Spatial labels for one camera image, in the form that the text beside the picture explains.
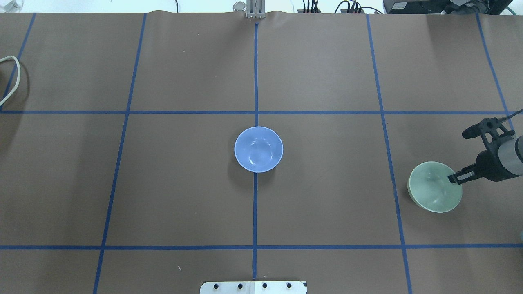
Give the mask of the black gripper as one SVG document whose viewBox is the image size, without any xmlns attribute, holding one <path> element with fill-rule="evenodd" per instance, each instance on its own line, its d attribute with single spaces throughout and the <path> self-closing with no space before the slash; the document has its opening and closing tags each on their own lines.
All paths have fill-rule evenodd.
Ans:
<svg viewBox="0 0 523 294">
<path fill-rule="evenodd" d="M 498 158 L 489 151 L 483 151 L 476 157 L 476 163 L 449 175 L 451 184 L 464 184 L 480 178 L 491 182 L 501 182 L 509 179 L 509 173 L 504 169 Z"/>
</svg>

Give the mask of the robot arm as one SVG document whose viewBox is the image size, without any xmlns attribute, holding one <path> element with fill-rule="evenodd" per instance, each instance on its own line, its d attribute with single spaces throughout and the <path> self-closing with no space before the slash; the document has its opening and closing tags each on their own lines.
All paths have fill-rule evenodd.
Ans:
<svg viewBox="0 0 523 294">
<path fill-rule="evenodd" d="M 476 157 L 476 162 L 449 175 L 452 184 L 461 185 L 485 178 L 491 182 L 520 177 L 523 174 L 522 136 L 510 136 L 486 144 L 486 150 Z"/>
</svg>

